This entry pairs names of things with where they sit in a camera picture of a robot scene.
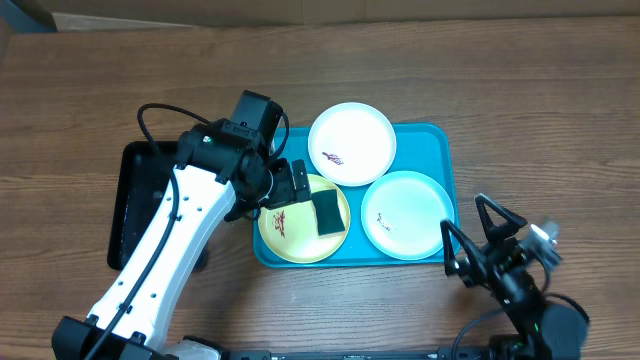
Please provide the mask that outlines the yellow-green plate with stain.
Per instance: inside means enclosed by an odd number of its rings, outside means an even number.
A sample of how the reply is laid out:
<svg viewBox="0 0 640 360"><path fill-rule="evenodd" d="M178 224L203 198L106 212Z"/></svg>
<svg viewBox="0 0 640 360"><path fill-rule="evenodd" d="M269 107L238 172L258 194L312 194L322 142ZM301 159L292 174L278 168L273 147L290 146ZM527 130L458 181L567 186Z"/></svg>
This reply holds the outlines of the yellow-green plate with stain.
<svg viewBox="0 0 640 360"><path fill-rule="evenodd" d="M345 230L319 236L312 200L269 210L263 208L257 220L266 247L277 258L295 264L310 264L333 255L345 241L351 224L348 201L337 185L319 175L308 175L311 194L335 189Z"/></svg>

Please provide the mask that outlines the green and pink sponge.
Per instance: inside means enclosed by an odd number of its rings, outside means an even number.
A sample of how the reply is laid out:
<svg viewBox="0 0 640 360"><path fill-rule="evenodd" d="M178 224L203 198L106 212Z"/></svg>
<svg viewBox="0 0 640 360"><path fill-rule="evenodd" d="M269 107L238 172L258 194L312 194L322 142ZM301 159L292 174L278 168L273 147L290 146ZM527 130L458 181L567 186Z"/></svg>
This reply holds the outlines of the green and pink sponge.
<svg viewBox="0 0 640 360"><path fill-rule="evenodd" d="M315 209L319 236L340 233L345 230L338 194L335 189L315 192L311 195L311 200Z"/></svg>

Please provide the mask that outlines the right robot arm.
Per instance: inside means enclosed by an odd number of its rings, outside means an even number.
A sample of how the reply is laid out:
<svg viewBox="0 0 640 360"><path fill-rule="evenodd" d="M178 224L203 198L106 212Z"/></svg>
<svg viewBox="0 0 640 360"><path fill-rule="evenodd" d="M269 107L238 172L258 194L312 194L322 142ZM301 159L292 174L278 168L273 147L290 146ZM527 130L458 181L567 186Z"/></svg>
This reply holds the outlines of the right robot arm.
<svg viewBox="0 0 640 360"><path fill-rule="evenodd" d="M465 325L441 357L580 358L590 317L572 298L548 291L551 273L562 261L556 251L558 224L529 223L482 193L475 204L487 243L478 247L452 221L441 221L445 274L459 277L468 288L487 289L500 307ZM484 347L461 346L473 327L501 314L514 334L495 335Z"/></svg>

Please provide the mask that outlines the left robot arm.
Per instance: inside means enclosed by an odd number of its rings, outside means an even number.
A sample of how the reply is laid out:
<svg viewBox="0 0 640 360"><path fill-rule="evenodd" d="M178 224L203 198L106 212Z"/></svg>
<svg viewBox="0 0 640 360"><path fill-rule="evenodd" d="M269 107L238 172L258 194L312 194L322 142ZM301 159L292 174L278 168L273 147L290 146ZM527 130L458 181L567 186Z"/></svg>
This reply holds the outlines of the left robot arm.
<svg viewBox="0 0 640 360"><path fill-rule="evenodd" d="M64 317L52 335L58 359L220 359L205 340L166 343L184 286L216 227L261 209L310 198L303 161L275 147L288 122L270 98L244 91L228 119L200 119L168 159L151 145L169 182L138 245L84 320Z"/></svg>

